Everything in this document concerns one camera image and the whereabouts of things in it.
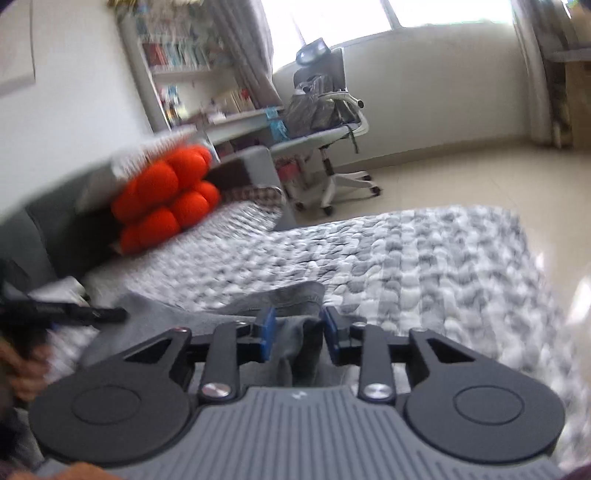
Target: bed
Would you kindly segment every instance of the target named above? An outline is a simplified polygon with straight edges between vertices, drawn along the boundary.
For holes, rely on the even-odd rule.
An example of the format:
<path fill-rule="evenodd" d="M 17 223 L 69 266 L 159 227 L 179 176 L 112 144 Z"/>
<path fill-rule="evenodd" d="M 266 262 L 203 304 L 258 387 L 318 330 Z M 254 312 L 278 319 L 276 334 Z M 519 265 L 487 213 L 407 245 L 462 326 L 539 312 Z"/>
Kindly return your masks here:
<path fill-rule="evenodd" d="M 569 470 L 589 459 L 587 385 L 514 214 L 452 206 L 273 232 L 280 215 L 269 203 L 227 205 L 159 248 L 93 270 L 85 286 L 106 306 L 133 291 L 198 311 L 319 281 L 342 313 L 401 335 L 433 329 L 546 383 L 567 411 L 556 461 Z"/>

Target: gray platform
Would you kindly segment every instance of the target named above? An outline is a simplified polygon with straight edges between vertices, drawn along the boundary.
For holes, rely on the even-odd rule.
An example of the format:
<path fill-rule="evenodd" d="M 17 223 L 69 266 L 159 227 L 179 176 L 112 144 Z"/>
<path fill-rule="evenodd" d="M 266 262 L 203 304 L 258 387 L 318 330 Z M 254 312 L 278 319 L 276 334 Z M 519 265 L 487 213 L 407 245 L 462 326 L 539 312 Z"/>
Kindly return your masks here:
<path fill-rule="evenodd" d="M 65 466 L 54 460 L 38 471 Z M 126 480 L 553 480 L 548 459 L 518 466 L 470 465 L 424 444 L 391 407 L 347 387 L 251 388 L 228 406 L 208 407 L 160 456 L 110 470 Z"/>

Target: chair base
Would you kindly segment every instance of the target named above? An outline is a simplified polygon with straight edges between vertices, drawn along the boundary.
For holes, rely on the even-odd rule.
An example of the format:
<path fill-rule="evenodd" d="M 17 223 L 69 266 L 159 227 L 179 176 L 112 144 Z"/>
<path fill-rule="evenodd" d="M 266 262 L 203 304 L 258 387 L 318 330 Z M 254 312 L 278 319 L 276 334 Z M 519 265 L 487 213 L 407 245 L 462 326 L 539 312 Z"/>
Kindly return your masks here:
<path fill-rule="evenodd" d="M 332 214 L 332 202 L 335 199 L 337 187 L 348 187 L 354 189 L 371 189 L 372 193 L 379 195 L 382 190 L 371 180 L 366 171 L 354 173 L 335 173 L 326 179 L 324 193 L 320 202 L 320 208 L 327 215 Z"/>
<path fill-rule="evenodd" d="M 322 196 L 320 201 L 320 208 L 322 208 L 326 215 L 332 215 L 332 202 L 335 199 L 337 187 L 348 187 L 353 189 L 370 189 L 371 192 L 377 196 L 382 193 L 382 189 L 378 187 L 371 178 L 371 175 L 366 171 L 356 171 L 353 173 L 335 173 L 328 156 L 326 155 L 326 148 L 320 150 L 322 155 L 322 163 L 324 171 L 327 174 L 327 179 L 324 183 Z M 288 197 L 292 200 L 293 205 L 298 211 L 306 209 L 304 202 L 302 202 L 301 191 L 297 187 L 296 182 L 284 183 L 285 191 Z"/>

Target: beige floor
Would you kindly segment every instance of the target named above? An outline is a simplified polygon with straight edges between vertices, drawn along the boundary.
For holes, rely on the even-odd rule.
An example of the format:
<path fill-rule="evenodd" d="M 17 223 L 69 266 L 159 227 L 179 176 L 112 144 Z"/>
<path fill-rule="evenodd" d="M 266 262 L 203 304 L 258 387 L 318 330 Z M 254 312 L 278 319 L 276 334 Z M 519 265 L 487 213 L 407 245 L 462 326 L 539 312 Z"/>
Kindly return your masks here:
<path fill-rule="evenodd" d="M 530 250 L 577 333 L 591 352 L 591 153 L 511 146 L 380 168 L 382 188 L 343 192 L 330 220 L 444 205 L 495 205 L 518 212 Z M 303 224 L 327 217 L 311 207 Z M 583 360 L 591 383 L 591 353 Z"/>

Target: metal screw cap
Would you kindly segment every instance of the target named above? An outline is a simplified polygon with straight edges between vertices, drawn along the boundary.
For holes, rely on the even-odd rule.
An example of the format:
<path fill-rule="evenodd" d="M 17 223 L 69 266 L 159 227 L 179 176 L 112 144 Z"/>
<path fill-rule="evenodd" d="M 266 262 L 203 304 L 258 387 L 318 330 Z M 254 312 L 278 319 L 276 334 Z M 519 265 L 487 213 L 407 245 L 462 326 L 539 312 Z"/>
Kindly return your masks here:
<path fill-rule="evenodd" d="M 210 398 L 224 398 L 231 392 L 231 387 L 224 383 L 206 383 L 201 389 L 201 393 Z"/>
<path fill-rule="evenodd" d="M 370 383 L 363 389 L 363 394 L 372 400 L 384 400 L 392 395 L 392 387 L 383 383 Z"/>

